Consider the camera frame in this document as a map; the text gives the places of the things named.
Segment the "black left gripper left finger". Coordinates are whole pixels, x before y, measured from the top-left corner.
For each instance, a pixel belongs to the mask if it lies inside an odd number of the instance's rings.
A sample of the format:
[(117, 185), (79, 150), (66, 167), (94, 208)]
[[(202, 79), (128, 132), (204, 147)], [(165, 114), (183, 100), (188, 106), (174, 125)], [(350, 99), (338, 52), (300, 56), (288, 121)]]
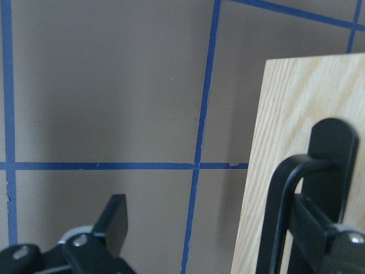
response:
[(113, 257), (119, 257), (128, 232), (125, 194), (113, 194), (94, 224), (91, 234)]

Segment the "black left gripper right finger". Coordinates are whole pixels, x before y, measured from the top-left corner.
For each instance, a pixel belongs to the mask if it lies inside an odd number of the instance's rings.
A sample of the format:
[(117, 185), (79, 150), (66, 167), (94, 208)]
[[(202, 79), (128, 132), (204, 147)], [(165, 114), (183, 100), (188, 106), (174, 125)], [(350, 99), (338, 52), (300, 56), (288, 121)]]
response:
[(289, 231), (293, 237), (290, 257), (320, 259), (329, 253), (339, 233), (336, 223), (305, 194), (294, 195)]

